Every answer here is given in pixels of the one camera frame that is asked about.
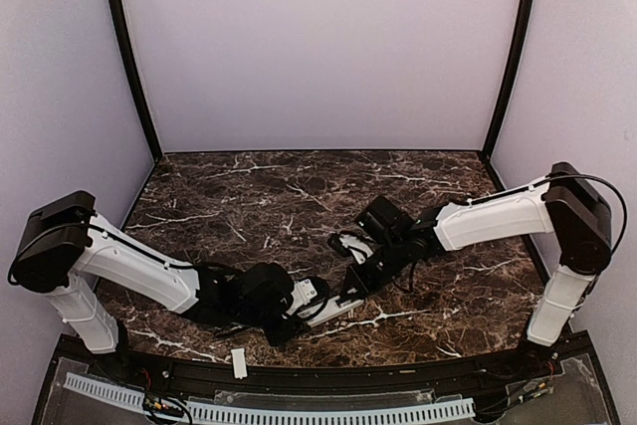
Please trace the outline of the white battery cover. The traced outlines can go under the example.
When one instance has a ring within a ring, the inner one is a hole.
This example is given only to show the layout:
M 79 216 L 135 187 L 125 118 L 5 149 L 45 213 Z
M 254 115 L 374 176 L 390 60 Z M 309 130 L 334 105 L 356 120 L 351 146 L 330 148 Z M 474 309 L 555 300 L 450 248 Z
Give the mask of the white battery cover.
M 243 347 L 231 350 L 233 375 L 236 379 L 242 380 L 248 376 L 245 349 Z

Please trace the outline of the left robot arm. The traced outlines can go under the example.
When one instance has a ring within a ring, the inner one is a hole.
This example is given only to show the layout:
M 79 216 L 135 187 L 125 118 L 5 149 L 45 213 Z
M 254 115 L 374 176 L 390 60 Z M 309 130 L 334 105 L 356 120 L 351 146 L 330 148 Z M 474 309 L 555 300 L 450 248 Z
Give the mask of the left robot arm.
M 8 282 L 41 294 L 119 381 L 140 373 L 127 333 L 84 279 L 107 279 L 197 323 L 263 329 L 272 344 L 292 337 L 298 311 L 317 296 L 309 279 L 295 281 L 276 263 L 245 272 L 217 263 L 192 265 L 128 237 L 96 212 L 95 198 L 76 191 L 33 211 Z

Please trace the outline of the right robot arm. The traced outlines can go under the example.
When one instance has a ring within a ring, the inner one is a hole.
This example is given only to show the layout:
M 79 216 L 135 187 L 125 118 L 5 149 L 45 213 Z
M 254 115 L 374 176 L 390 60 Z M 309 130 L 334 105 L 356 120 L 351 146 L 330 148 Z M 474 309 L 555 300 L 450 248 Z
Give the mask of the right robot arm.
M 429 208 L 417 218 L 378 195 L 355 219 L 377 248 L 348 267 L 340 296 L 364 299 L 407 266 L 468 246 L 552 234 L 561 250 L 558 265 L 528 321 L 526 342 L 508 358 L 511 374 L 528 379 L 544 366 L 545 347 L 556 343 L 623 240 L 612 232 L 611 207 L 595 183 L 609 184 L 559 162 L 524 186 Z

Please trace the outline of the white remote control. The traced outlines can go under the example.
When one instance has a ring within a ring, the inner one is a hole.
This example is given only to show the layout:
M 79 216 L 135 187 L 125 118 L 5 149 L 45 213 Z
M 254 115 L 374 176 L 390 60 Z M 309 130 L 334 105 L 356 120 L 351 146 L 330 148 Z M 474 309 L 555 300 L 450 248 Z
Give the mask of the white remote control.
M 321 304 L 318 304 L 299 312 L 299 317 L 303 319 L 309 327 L 317 327 L 332 319 L 348 314 L 363 303 L 364 300 L 347 300 L 340 303 L 339 297 L 333 297 L 326 302 L 326 305 L 320 312 Z

